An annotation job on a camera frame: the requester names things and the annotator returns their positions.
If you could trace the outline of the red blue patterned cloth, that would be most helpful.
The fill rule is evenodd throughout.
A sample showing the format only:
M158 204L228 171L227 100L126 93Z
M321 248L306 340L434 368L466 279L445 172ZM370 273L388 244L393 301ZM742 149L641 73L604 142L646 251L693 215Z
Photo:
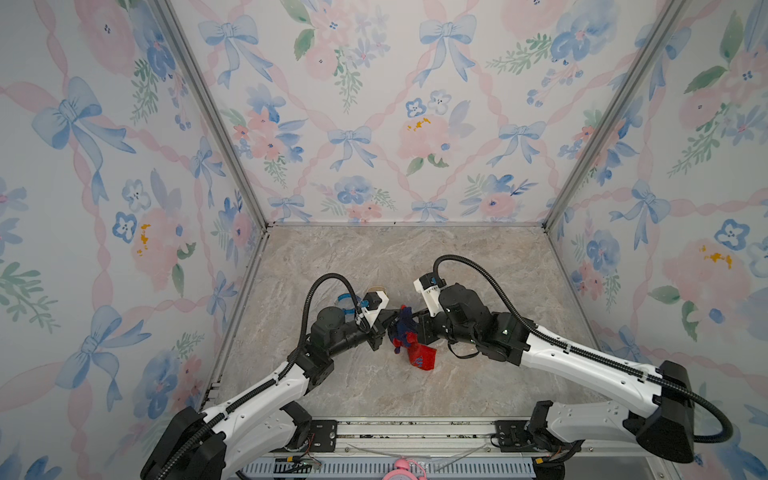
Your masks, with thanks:
M394 353L405 352L409 363L423 371L431 371L435 367L436 350L421 343L418 337L418 324L414 320L410 307L402 305L396 321L388 327L388 338L393 345Z

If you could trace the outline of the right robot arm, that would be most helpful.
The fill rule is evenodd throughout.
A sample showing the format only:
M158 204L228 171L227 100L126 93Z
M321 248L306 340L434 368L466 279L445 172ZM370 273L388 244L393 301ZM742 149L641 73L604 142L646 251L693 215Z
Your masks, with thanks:
M541 370L604 396L604 401L536 403L526 424L538 448L567 449L587 440L633 443L676 463L691 463L694 446L719 444L735 432L728 417L691 391L686 369L616 359L554 334L512 312L492 312L460 284L417 280L426 308L416 316L420 342L466 343L491 361Z

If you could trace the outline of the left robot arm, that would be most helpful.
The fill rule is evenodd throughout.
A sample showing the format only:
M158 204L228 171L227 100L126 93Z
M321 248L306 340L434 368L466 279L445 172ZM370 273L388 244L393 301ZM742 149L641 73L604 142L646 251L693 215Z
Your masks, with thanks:
M298 400L334 369L334 357L366 344L378 349L400 311L362 310L348 321L338 307L322 309L286 363L255 386L202 412L177 413L145 465L142 479L228 479L274 450L308 441L311 415Z

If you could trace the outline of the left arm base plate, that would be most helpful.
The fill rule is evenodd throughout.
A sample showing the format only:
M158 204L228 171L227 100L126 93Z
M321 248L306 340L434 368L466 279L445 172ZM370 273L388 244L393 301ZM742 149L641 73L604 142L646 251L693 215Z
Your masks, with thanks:
M291 435L286 440L275 439L268 453L333 453L337 445L337 420L310 420L296 426L289 424Z

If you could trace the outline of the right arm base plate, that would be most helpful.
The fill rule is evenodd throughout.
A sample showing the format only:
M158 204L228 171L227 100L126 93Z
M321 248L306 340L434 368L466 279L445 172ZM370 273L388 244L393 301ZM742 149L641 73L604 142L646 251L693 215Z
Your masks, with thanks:
M538 452L556 454L569 451L574 443L564 442L549 432L547 423L530 420L497 420L492 444L502 452Z

